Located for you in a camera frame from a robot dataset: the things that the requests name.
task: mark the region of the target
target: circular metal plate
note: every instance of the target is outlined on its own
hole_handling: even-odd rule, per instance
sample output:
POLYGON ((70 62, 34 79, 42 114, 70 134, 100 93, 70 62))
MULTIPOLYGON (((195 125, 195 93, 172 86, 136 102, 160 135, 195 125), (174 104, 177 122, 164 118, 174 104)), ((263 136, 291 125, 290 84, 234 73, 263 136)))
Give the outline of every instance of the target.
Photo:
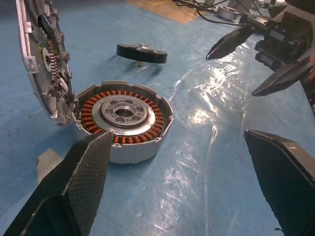
POLYGON ((98 100, 92 108, 92 116, 100 128, 122 136, 145 133, 156 121, 154 111, 147 103, 128 95, 98 100))

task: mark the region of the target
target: plastic sheet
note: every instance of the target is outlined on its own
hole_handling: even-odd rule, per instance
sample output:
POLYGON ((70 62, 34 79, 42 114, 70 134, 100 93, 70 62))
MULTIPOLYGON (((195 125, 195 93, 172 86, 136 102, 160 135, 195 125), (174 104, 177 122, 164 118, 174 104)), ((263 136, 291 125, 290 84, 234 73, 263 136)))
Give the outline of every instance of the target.
MULTIPOLYGON (((315 119, 296 83, 267 97, 251 91, 271 71, 254 60, 259 36, 231 55, 206 61, 234 29, 196 19, 182 25, 123 2, 57 2, 70 52, 73 87, 126 80, 155 89, 174 123, 154 159, 110 165, 92 236, 281 236, 260 190, 245 129, 281 135, 315 156, 315 119), (164 65, 115 55, 118 43, 166 51, 164 65)), ((32 94, 18 46, 17 17, 0 19, 0 233, 36 185, 36 158, 47 148, 64 156, 71 127, 55 127, 32 94)))

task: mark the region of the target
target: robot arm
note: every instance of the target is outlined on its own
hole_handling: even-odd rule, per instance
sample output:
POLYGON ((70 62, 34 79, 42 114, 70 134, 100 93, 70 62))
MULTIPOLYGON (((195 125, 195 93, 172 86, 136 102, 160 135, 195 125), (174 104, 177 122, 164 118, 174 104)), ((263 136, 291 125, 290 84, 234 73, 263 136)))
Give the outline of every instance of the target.
POLYGON ((217 42, 206 59, 220 59, 234 52, 255 31, 263 32, 257 42, 255 59, 275 73, 253 91, 254 96, 266 96, 283 90, 309 76, 313 67, 309 56, 314 54, 315 1, 286 0, 288 5, 273 19, 244 14, 244 26, 217 42))

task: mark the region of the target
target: cable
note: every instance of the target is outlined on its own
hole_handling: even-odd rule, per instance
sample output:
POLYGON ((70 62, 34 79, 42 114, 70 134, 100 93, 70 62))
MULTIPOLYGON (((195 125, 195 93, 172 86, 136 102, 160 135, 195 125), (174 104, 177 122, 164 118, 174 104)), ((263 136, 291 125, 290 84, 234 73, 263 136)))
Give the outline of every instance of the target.
POLYGON ((205 19, 206 21, 209 21, 209 22, 212 22, 212 23, 218 23, 218 24, 225 24, 225 25, 231 25, 231 26, 244 26, 245 24, 237 24, 237 23, 229 23, 229 22, 223 22, 223 21, 215 21, 215 20, 211 20, 205 16, 203 16, 201 13, 200 13, 200 10, 199 9, 196 9, 196 12, 198 13, 198 15, 205 19))
MULTIPOLYGON (((212 14, 217 14, 214 10, 210 9, 213 7, 208 5, 208 4, 200 3, 200 2, 197 2, 196 0, 173 0, 173 1, 176 2, 177 6, 186 6, 189 8, 195 8, 198 15, 206 21, 209 21, 212 23, 217 23, 217 24, 231 25, 231 26, 244 26, 244 24, 230 23, 230 22, 224 22, 224 21, 216 21, 216 20, 205 17, 204 15, 202 15, 200 13, 200 11, 206 11, 206 12, 210 12, 212 14)), ((238 4, 236 6, 241 5, 242 7, 244 7, 242 5, 242 2, 243 2, 243 0, 238 1, 238 4)))
POLYGON ((259 11, 259 8, 257 6, 257 2, 255 0, 252 0, 252 3, 254 4, 256 10, 258 11, 258 13, 262 16, 261 12, 259 11))

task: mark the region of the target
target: electric motor stator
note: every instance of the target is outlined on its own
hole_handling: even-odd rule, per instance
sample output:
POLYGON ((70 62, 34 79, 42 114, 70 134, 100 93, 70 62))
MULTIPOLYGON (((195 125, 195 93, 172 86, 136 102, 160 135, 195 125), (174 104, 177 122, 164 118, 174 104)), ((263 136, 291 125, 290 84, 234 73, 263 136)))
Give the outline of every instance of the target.
POLYGON ((104 82, 77 97, 73 113, 81 135, 111 130, 110 161, 137 163, 155 156, 173 122, 169 103, 155 91, 127 82, 104 82))

